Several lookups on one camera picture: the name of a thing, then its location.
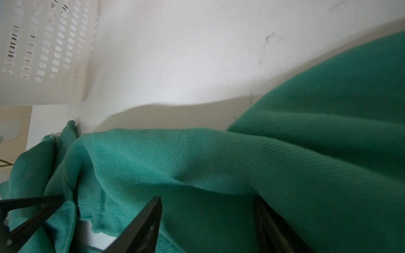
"white table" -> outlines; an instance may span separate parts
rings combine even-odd
[[[103,0],[86,100],[34,106],[27,149],[72,119],[81,133],[225,130],[272,88],[404,18],[404,0]],[[92,246],[113,240],[89,230]]]

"ribbed fabric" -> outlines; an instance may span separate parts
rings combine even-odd
[[[77,216],[119,236],[155,195],[156,252],[257,252],[256,193],[315,252],[403,252],[404,95],[401,32],[299,74],[225,132],[115,129],[76,139],[70,121],[18,158],[0,192],[65,195],[24,252],[68,252]],[[32,212],[14,212],[12,226]]]

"beige floor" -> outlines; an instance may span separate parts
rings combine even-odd
[[[32,106],[0,106],[0,121],[21,120],[21,133],[12,140],[0,144],[0,159],[14,163],[26,150]],[[0,167],[0,183],[8,180],[12,166]]]

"teal garment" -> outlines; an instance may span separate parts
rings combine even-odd
[[[156,252],[257,252],[256,193],[317,253],[403,252],[404,95],[401,32],[295,76],[228,131],[77,138],[70,121],[18,158],[0,192],[65,195],[22,252],[68,252],[77,216],[119,236],[155,195],[163,203]],[[34,211],[14,211],[10,226]]]

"perforated basket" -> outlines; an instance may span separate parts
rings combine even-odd
[[[0,1],[0,104],[80,101],[97,0]]]

